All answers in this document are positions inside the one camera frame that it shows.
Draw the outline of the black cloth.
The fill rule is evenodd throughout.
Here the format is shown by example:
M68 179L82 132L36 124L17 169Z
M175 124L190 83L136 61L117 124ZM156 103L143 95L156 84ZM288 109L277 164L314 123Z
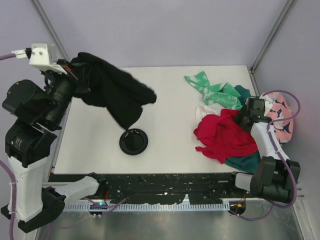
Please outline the black cloth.
M157 101L152 88L102 58L79 52L71 64L74 74L90 89L89 92L78 90L73 96L89 106L107 108L125 130L138 121L142 106Z

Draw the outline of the pink patterned cloth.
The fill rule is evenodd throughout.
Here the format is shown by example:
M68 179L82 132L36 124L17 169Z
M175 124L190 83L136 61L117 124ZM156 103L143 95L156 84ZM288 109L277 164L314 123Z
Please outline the pink patterned cloth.
M281 145L288 143L293 136L294 120L292 118L287 119L293 116L293 111L284 96L280 92L272 92L264 96L261 95L259 98L264 99L264 116L271 118L273 121L280 120L273 123L278 142Z

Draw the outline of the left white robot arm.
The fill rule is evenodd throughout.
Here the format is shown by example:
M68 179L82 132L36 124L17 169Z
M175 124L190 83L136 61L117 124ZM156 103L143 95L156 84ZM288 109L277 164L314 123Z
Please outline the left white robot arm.
M55 131L61 129L72 97L82 84L64 59L46 65L41 73L44 88L28 79L18 81L8 89L2 103L17 119L5 136L5 152L15 182L10 203L1 213L17 219L25 233L53 222L66 205L87 196L100 197L106 191L105 179L94 172L64 186L43 187Z

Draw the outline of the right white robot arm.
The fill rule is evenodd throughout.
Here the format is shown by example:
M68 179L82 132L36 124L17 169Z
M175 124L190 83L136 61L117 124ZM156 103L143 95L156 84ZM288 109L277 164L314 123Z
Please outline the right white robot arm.
M283 203L284 208L296 200L301 167L283 151L265 110L264 99L250 97L235 117L235 123L254 139L260 162L253 174L233 172L233 183L256 198Z

